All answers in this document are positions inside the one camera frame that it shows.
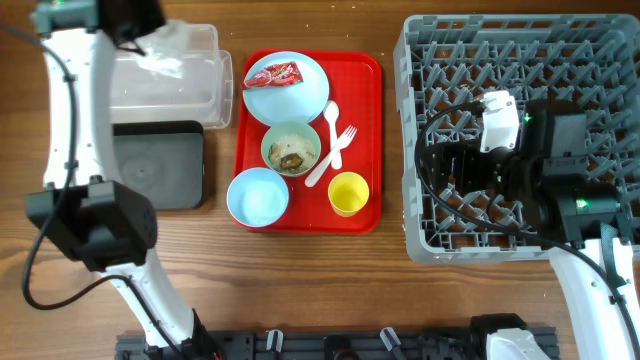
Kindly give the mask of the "yellow plastic cup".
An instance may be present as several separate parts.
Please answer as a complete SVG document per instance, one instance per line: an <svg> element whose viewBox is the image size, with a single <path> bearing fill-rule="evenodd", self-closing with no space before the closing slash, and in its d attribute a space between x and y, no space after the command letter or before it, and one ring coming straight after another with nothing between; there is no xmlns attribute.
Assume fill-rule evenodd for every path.
<svg viewBox="0 0 640 360"><path fill-rule="evenodd" d="M354 216L367 204L369 197L368 182L355 172L339 173L328 186L330 204L342 217Z"/></svg>

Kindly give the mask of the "red snack wrapper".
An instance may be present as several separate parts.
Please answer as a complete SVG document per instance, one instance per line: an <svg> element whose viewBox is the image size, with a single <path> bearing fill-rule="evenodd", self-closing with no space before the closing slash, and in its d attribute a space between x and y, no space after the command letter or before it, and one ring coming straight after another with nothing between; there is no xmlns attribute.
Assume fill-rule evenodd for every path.
<svg viewBox="0 0 640 360"><path fill-rule="evenodd" d="M246 79L243 89L288 87L302 83L304 78L294 61L269 65Z"/></svg>

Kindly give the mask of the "leftover rice and food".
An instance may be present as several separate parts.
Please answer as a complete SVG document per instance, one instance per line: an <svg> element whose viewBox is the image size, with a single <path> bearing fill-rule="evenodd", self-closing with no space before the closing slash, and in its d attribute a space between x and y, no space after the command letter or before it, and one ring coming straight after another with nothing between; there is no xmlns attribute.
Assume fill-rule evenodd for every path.
<svg viewBox="0 0 640 360"><path fill-rule="evenodd" d="M307 171L315 158L313 143L298 134L281 137L269 149L269 161L274 170L288 175Z"/></svg>

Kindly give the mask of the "green bowl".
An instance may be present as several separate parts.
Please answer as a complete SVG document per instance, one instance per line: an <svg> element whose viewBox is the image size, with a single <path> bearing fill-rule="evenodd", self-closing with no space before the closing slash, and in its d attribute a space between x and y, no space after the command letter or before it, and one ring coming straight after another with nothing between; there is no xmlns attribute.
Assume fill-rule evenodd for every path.
<svg viewBox="0 0 640 360"><path fill-rule="evenodd" d="M269 149L271 145L281 137L289 134L298 134L300 136L303 136L309 139L313 143L316 151L316 158L315 158L315 161L313 162L313 165L307 171L297 175L288 175L288 174L277 172L274 170L274 168L272 167L269 161ZM264 135L261 143L261 153L262 153L262 158L265 164L276 173L286 177L299 177L309 172L319 160L319 156L321 155L321 150L322 150L322 145L317 132L310 125L305 123L297 123L297 122L286 122L286 123L278 124L271 127Z"/></svg>

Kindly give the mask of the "white napkin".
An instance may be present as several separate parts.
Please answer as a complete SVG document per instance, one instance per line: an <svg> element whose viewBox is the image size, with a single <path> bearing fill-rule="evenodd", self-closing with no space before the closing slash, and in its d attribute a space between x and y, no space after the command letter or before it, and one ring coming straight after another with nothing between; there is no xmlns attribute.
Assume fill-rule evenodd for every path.
<svg viewBox="0 0 640 360"><path fill-rule="evenodd" d="M184 77L192 55L209 53L217 57L219 52L218 31L213 25L175 19L139 38L136 44L144 51L136 59L139 67L176 79Z"/></svg>

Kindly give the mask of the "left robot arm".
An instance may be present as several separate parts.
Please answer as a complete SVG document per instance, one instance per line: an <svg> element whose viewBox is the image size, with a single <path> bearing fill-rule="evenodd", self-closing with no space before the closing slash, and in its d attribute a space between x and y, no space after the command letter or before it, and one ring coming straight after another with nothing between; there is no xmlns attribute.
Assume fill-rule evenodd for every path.
<svg viewBox="0 0 640 360"><path fill-rule="evenodd" d="M165 24L156 1L41 1L33 12L50 89L50 150L43 189L25 198L38 240L112 284L145 331L152 359L220 359L222 348L170 283L148 198L121 180L111 123L118 50Z"/></svg>

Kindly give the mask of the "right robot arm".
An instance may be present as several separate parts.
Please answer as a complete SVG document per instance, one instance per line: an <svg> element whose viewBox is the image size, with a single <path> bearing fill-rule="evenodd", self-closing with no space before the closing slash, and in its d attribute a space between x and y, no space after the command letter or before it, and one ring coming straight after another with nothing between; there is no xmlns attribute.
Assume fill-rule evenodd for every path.
<svg viewBox="0 0 640 360"><path fill-rule="evenodd" d="M414 166L424 189L436 197L453 179L460 193L491 189L520 202L530 232L475 223L546 247L582 358L638 358L631 213L614 185L587 175L585 112L546 99L522 113L488 98L458 108L482 116L482 136L430 145L420 133Z"/></svg>

